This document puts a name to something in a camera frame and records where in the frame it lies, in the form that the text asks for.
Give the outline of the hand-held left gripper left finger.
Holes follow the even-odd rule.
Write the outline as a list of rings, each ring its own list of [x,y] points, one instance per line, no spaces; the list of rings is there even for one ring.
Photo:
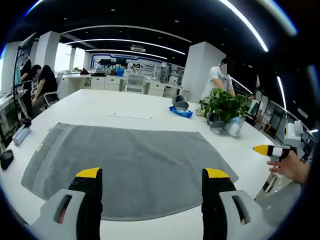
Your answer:
[[[99,167],[77,173],[68,189],[60,189],[42,205],[29,230],[39,240],[99,240],[102,177]]]

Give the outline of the person's right hand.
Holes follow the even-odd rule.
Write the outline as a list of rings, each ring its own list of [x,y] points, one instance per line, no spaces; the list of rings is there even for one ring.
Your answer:
[[[284,175],[297,183],[305,184],[307,182],[311,166],[300,161],[293,150],[290,150],[288,156],[282,161],[268,161],[267,164],[272,166],[270,172]]]

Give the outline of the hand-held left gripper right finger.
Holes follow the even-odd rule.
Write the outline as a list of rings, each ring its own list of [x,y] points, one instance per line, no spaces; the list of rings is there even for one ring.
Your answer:
[[[278,227],[267,209],[237,190],[222,170],[202,170],[201,192],[204,240],[267,240]]]

